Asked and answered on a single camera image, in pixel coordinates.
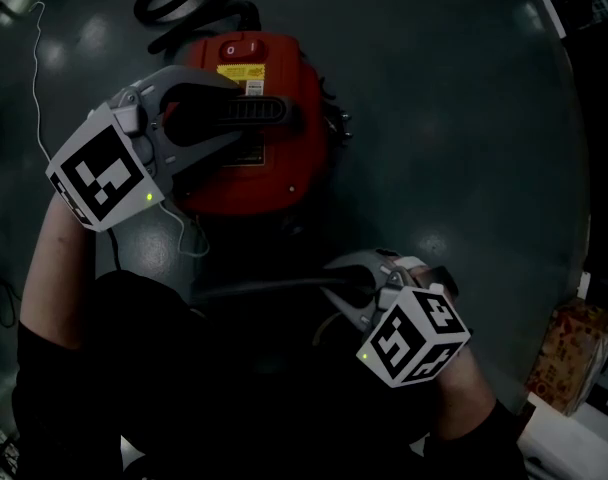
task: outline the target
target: white cube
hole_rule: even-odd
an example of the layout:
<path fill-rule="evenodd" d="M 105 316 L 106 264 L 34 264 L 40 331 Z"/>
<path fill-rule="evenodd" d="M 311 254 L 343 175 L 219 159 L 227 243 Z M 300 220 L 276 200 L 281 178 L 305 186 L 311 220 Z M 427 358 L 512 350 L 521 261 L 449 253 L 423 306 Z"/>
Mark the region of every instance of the white cube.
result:
<path fill-rule="evenodd" d="M 442 293 L 405 287 L 357 357 L 397 388 L 435 378 L 470 337 Z"/>

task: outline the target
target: power switch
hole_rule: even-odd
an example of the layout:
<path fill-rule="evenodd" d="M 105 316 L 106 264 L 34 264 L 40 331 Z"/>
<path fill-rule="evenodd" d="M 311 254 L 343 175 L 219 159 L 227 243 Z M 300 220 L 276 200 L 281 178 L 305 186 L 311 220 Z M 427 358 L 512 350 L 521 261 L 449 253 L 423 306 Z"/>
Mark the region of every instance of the power switch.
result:
<path fill-rule="evenodd" d="M 261 60 L 264 57 L 264 43 L 259 39 L 229 41 L 222 45 L 220 57 L 228 61 Z"/>

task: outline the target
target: black sleeve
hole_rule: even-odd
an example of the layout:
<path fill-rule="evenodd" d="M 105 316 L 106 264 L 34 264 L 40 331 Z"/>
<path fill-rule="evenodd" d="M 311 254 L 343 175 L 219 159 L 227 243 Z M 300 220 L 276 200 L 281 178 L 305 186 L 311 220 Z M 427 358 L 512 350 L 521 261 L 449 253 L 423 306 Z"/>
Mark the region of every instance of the black sleeve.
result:
<path fill-rule="evenodd" d="M 118 478 L 120 434 L 111 386 L 83 352 L 40 338 L 22 324 L 13 413 L 20 432 L 18 478 Z"/>
<path fill-rule="evenodd" d="M 499 402 L 488 418 L 459 439 L 428 438 L 424 446 L 427 471 L 435 478 L 526 479 L 517 447 L 514 416 Z"/>

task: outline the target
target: black cable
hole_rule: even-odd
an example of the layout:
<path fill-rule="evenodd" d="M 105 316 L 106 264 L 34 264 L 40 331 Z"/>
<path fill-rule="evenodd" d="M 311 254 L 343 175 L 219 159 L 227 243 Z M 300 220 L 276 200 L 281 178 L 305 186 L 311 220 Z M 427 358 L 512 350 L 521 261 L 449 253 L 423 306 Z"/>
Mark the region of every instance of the black cable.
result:
<path fill-rule="evenodd" d="M 158 23 L 160 18 L 175 11 L 187 1 L 171 0 L 157 9 L 149 10 L 153 0 L 137 0 L 133 7 L 133 14 L 145 25 L 153 25 Z M 229 4 L 229 0 L 205 0 L 197 9 L 182 19 L 178 25 L 155 39 L 148 46 L 148 51 L 155 54 L 167 48 L 175 47 L 191 37 L 195 29 L 234 15 L 240 16 L 237 30 L 261 30 L 259 12 L 251 2 L 232 2 Z"/>
<path fill-rule="evenodd" d="M 115 270 L 122 270 L 122 265 L 120 264 L 120 247 L 117 243 L 115 232 L 112 228 L 110 228 L 107 233 L 111 239 L 111 247 L 113 248 L 113 260 L 115 260 Z"/>
<path fill-rule="evenodd" d="M 17 299 L 18 301 L 22 301 L 22 298 L 20 296 L 17 295 L 17 293 L 15 293 L 15 290 L 13 289 L 13 286 L 11 286 L 11 284 L 0 278 L 0 288 L 4 288 L 4 291 L 6 292 L 6 297 L 8 298 L 8 304 L 9 307 L 11 308 L 11 322 L 10 323 L 5 323 L 4 320 L 2 319 L 2 313 L 0 310 L 0 325 L 2 327 L 4 327 L 5 329 L 11 329 L 12 327 L 15 327 L 15 324 L 17 323 L 17 314 L 15 312 L 15 303 L 13 302 L 13 298 Z"/>

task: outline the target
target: red machine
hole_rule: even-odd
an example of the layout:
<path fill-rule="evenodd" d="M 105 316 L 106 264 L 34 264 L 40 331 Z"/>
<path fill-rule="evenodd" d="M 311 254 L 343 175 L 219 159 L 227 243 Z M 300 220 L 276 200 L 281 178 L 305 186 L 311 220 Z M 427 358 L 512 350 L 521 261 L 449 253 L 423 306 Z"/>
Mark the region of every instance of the red machine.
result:
<path fill-rule="evenodd" d="M 231 32 L 195 44 L 188 65 L 220 72 L 247 94 L 282 96 L 298 107 L 297 124 L 266 127 L 243 139 L 225 165 L 189 195 L 188 214 L 243 216 L 275 212 L 302 200 L 325 174 L 329 124 L 320 82 L 292 37 Z"/>

